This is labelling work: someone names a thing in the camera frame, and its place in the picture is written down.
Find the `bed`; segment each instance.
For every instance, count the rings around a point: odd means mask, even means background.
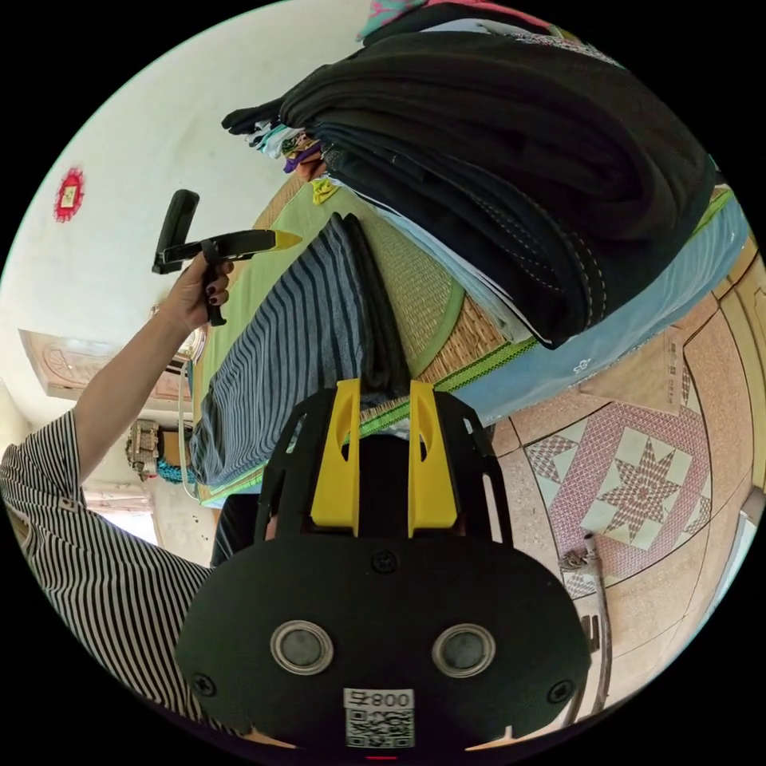
[[[211,376],[232,343],[333,211],[353,212],[365,228],[413,378],[455,393],[485,424],[586,380],[683,317],[726,277],[748,236],[744,214],[730,190],[717,190],[695,235],[654,284],[598,326],[550,351],[533,339],[506,342],[460,285],[350,192],[338,190],[316,205],[311,186],[291,177],[254,226],[293,231],[304,243],[237,264],[224,312],[227,324],[210,329],[205,349],[189,371],[195,423]],[[361,434],[406,434],[408,414],[406,400],[370,410],[363,416]],[[230,494],[258,492],[262,473],[258,465],[224,486],[197,485],[197,499],[221,507]]]

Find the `hand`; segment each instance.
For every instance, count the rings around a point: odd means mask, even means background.
[[[216,269],[218,278],[207,286],[208,297],[214,306],[222,306],[229,299],[228,275],[234,270],[234,264],[224,261]],[[170,291],[170,295],[160,306],[160,312],[170,318],[174,325],[183,328],[191,335],[198,327],[207,323],[207,305],[203,281],[207,271],[207,261],[199,253],[184,271]]]

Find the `qr code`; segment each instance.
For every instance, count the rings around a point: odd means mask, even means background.
[[[350,748],[411,748],[415,745],[414,710],[346,710]]]
[[[350,748],[415,746],[411,689],[344,689],[345,742]]]

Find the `yellow bracket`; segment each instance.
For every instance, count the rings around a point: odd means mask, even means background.
[[[359,535],[359,379],[341,381],[335,395],[322,465],[311,506],[311,520],[318,527],[351,529]],[[343,444],[349,440],[348,460]]]
[[[409,536],[416,529],[451,529],[457,506],[433,386],[412,381],[409,394]],[[421,455],[421,437],[425,458]]]

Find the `red wall decoration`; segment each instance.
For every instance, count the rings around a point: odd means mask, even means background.
[[[85,177],[80,168],[70,168],[58,187],[53,215],[59,223],[72,220],[85,196]]]

